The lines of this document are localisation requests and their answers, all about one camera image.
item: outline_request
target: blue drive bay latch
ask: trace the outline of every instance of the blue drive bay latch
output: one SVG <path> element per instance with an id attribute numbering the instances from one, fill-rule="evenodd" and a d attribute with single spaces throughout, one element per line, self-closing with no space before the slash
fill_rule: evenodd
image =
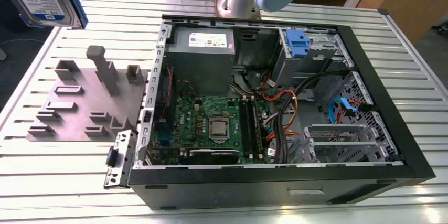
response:
<path id="1" fill-rule="evenodd" d="M 310 51 L 310 39 L 303 30 L 287 29 L 287 43 L 294 58 L 303 58 L 307 56 Z"/>

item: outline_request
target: cable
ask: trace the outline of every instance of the cable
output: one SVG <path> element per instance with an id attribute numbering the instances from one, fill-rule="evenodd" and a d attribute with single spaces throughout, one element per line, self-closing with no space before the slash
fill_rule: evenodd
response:
<path id="1" fill-rule="evenodd" d="M 16 42 L 16 41 L 35 41 L 35 42 L 40 42 L 40 43 L 44 43 L 42 40 L 39 39 L 12 39 L 12 40 L 8 40 L 6 42 L 2 42 L 0 45 L 4 45 L 4 44 L 8 44 L 11 42 Z"/>
<path id="2" fill-rule="evenodd" d="M 239 93 L 244 93 L 243 95 L 247 95 L 247 96 L 251 96 L 251 95 L 255 95 L 254 92 L 251 91 L 246 91 L 240 85 L 238 85 L 235 82 L 231 82 L 231 87 L 239 92 Z"/>
<path id="3" fill-rule="evenodd" d="M 350 102 L 350 104 L 355 104 L 355 105 L 360 106 L 360 103 L 358 101 L 348 101 L 348 102 Z M 342 119 L 343 119 L 343 108 L 338 112 L 336 123 L 342 123 Z"/>
<path id="4" fill-rule="evenodd" d="M 336 123 L 338 121 L 338 118 L 335 118 L 335 107 L 338 106 L 338 103 L 340 104 L 342 108 L 346 107 L 346 109 L 351 112 L 358 111 L 358 109 L 351 105 L 351 102 L 346 97 L 334 98 L 328 105 L 328 117 L 331 123 Z"/>
<path id="5" fill-rule="evenodd" d="M 299 136 L 300 133 L 294 132 L 294 131 L 286 131 L 286 135 L 287 136 Z M 271 132 L 271 134 L 266 137 L 267 141 L 271 141 L 272 139 L 275 139 L 275 134 L 274 132 Z"/>
<path id="6" fill-rule="evenodd" d="M 242 72 L 242 78 L 243 78 L 243 81 L 244 81 L 244 84 L 247 86 L 247 88 L 252 91 L 252 92 L 258 92 L 258 90 L 252 87 L 248 79 L 247 79 L 247 67 L 243 69 L 243 72 Z"/>
<path id="7" fill-rule="evenodd" d="M 324 73 L 319 73 L 315 74 L 314 76 L 308 77 L 296 87 L 295 89 L 295 94 L 299 95 L 304 89 L 322 77 L 324 76 L 330 76 L 330 75 L 336 75 L 336 76 L 344 76 L 347 74 L 350 74 L 351 71 L 350 70 L 339 70 L 339 71 L 328 71 Z M 287 107 L 291 103 L 292 100 L 292 96 L 287 99 L 287 101 L 284 102 L 280 110 L 279 110 L 279 114 L 278 117 L 275 119 L 275 123 L 274 123 L 274 132 L 276 135 L 276 152 L 275 152 L 275 158 L 274 161 L 275 162 L 282 162 L 282 163 L 287 163 L 288 162 L 288 150 L 287 150 L 287 138 L 286 138 L 286 134 L 284 134 L 284 130 L 283 130 L 283 113 L 287 110 Z"/>
<path id="8" fill-rule="evenodd" d="M 180 80 L 178 80 L 178 83 L 182 82 L 182 81 L 183 81 L 184 83 L 188 84 L 188 87 L 190 87 L 190 89 L 191 89 L 191 91 L 184 92 L 184 93 L 182 93 L 182 94 L 183 94 L 183 95 L 186 95 L 186 94 L 196 95 L 196 93 L 195 93 L 195 89 L 194 89 L 194 86 L 191 85 L 190 80 L 183 80 L 183 79 L 180 79 Z"/>
<path id="9" fill-rule="evenodd" d="M 166 105 L 163 107 L 162 115 L 160 115 L 158 121 L 154 124 L 159 123 L 160 119 L 166 116 L 167 106 L 168 106 L 168 102 L 170 102 L 170 98 L 171 98 L 174 75 L 171 73 L 170 67 L 167 67 L 167 71 L 168 71 L 168 75 L 170 75 L 170 86 L 168 86 L 168 93 L 167 93 L 167 98 L 166 98 Z"/>
<path id="10" fill-rule="evenodd" d="M 295 122 L 294 120 L 296 118 L 298 111 L 299 111 L 299 101 L 298 101 L 296 93 L 292 90 L 283 90 L 274 97 L 267 97 L 267 95 L 264 93 L 264 86 L 266 86 L 266 83 L 268 82 L 268 79 L 271 78 L 271 74 L 272 74 L 272 72 L 270 72 L 268 78 L 267 78 L 266 82 L 262 85 L 262 95 L 263 95 L 263 98 L 267 101 L 276 101 L 276 100 L 279 100 L 282 98 L 282 96 L 286 93 L 290 93 L 291 97 L 290 97 L 288 100 L 294 99 L 295 105 L 296 105 L 296 107 L 295 107 L 295 113 L 292 114 L 292 117 L 291 117 L 291 120 L 290 120 L 288 124 L 286 126 L 283 126 L 283 125 L 278 126 L 276 121 L 274 123 L 274 137 L 272 138 L 275 138 L 275 140 L 276 140 L 276 148 L 279 150 L 279 146 L 282 147 L 282 146 L 287 145 L 287 142 L 282 143 L 280 140 L 283 140 L 283 139 L 279 138 L 279 137 L 275 137 L 275 136 L 279 135 L 279 132 L 284 132 L 291 127 L 292 123 Z M 274 162 L 279 163 L 279 161 L 282 161 L 282 163 L 286 163 L 286 160 L 288 160 L 287 150 L 284 150 L 283 152 L 279 152 L 278 150 L 276 150 L 276 156 L 275 156 Z"/>
<path id="11" fill-rule="evenodd" d="M 295 112 L 295 110 L 288 110 L 288 111 L 286 111 L 286 114 L 291 114 L 291 113 L 294 113 L 294 112 Z M 271 121 L 272 119 L 275 119 L 275 117 L 278 116 L 278 114 L 279 114 L 279 112 L 275 112 L 272 115 L 268 116 L 267 119 L 263 120 L 263 125 L 264 125 L 264 127 L 268 127 L 268 123 L 270 123 L 270 121 Z"/>

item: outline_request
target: metal bracket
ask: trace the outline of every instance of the metal bracket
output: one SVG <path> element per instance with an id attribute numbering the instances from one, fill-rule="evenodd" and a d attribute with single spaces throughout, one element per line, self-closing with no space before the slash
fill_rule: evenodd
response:
<path id="1" fill-rule="evenodd" d="M 130 188 L 128 178 L 132 167 L 132 156 L 138 133 L 132 130 L 118 133 L 115 145 L 107 155 L 108 166 L 104 189 Z"/>

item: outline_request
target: motherboard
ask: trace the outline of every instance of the motherboard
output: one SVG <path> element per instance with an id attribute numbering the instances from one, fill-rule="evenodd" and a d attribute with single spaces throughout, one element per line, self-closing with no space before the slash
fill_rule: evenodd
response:
<path id="1" fill-rule="evenodd" d="M 202 161 L 216 156 L 234 157 L 239 164 L 264 164 L 262 108 L 251 98 L 179 97 L 174 131 L 158 133 L 160 162 L 178 165 L 199 155 Z"/>

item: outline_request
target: wire bundle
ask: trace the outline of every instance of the wire bundle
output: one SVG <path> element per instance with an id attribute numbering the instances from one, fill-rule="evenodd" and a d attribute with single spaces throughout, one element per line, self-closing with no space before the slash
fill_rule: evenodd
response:
<path id="1" fill-rule="evenodd" d="M 171 73 L 171 69 L 170 67 L 167 67 L 167 72 L 168 72 L 168 75 L 170 75 L 170 86 L 168 86 L 168 93 L 167 93 L 167 98 L 166 98 L 166 105 L 163 107 L 163 111 L 162 111 L 162 115 L 159 117 L 159 119 L 155 121 L 154 124 L 159 123 L 160 122 L 160 119 L 166 116 L 166 111 L 167 111 L 167 107 L 168 107 L 168 102 L 170 102 L 170 98 L 171 98 L 171 89 L 172 89 L 172 81 L 174 81 L 174 75 Z"/>
<path id="2" fill-rule="evenodd" d="M 360 105 L 360 103 L 358 101 L 348 101 L 351 105 Z M 342 123 L 343 120 L 343 108 L 339 110 L 338 112 L 338 116 L 336 116 L 336 123 Z"/>
<path id="3" fill-rule="evenodd" d="M 286 131 L 286 135 L 287 136 L 299 136 L 300 134 L 298 132 L 294 131 Z M 270 135 L 266 137 L 267 141 L 271 141 L 275 139 L 275 133 L 271 132 Z"/>
<path id="4" fill-rule="evenodd" d="M 190 89 L 191 89 L 190 92 L 184 92 L 184 93 L 182 93 L 183 95 L 186 95 L 186 94 L 196 95 L 194 86 L 191 85 L 191 82 L 190 82 L 188 80 L 183 80 L 183 79 L 180 79 L 180 80 L 178 80 L 178 82 L 184 82 L 184 83 L 187 83 L 187 84 L 188 84 L 188 87 L 190 87 Z"/>
<path id="5" fill-rule="evenodd" d="M 247 95 L 247 96 L 251 96 L 251 95 L 255 95 L 256 93 L 255 92 L 251 92 L 251 91 L 246 91 L 242 86 L 239 84 L 236 84 L 236 82 L 231 82 L 231 87 L 232 89 L 235 89 L 235 91 L 240 94 L 240 95 Z"/>
<path id="6" fill-rule="evenodd" d="M 322 77 L 330 76 L 330 75 L 344 76 L 350 73 L 351 73 L 350 70 L 340 70 L 340 71 L 328 71 L 328 72 L 324 72 L 324 73 L 315 74 L 314 76 L 308 77 L 300 83 L 300 85 L 295 88 L 295 91 L 294 91 L 295 95 L 299 95 L 304 91 L 304 89 L 316 80 L 319 80 Z M 274 132 L 275 132 L 275 135 L 276 135 L 275 140 L 276 140 L 276 149 L 278 149 L 276 152 L 275 152 L 275 157 L 274 157 L 274 162 L 275 163 L 287 163 L 288 162 L 288 148 L 287 148 L 288 145 L 287 145 L 286 132 L 284 132 L 284 129 L 283 129 L 283 114 L 284 114 L 284 111 L 288 108 L 290 103 L 292 102 L 292 98 L 294 98 L 294 96 L 291 96 L 287 99 L 287 101 L 284 102 L 284 104 L 283 104 L 283 106 L 279 110 L 275 122 L 274 122 Z"/>
<path id="7" fill-rule="evenodd" d="M 266 93 L 264 93 L 264 86 L 266 86 L 266 83 L 267 83 L 268 79 L 271 78 L 271 74 L 272 73 L 270 72 L 268 78 L 267 78 L 266 82 L 262 84 L 262 95 L 263 95 L 263 98 L 267 101 L 276 101 L 276 100 L 279 100 L 284 96 L 284 94 L 291 94 L 291 97 L 292 97 L 294 103 L 295 103 L 295 113 L 292 114 L 292 117 L 290 119 L 288 124 L 283 126 L 284 127 L 284 131 L 286 131 L 291 127 L 292 123 L 295 122 L 294 120 L 296 118 L 298 111 L 299 111 L 299 101 L 298 101 L 296 93 L 291 89 L 280 91 L 274 97 L 268 97 L 266 95 Z M 271 134 L 268 135 L 268 137 L 266 139 L 270 141 L 274 138 L 275 138 L 275 132 L 271 132 Z"/>

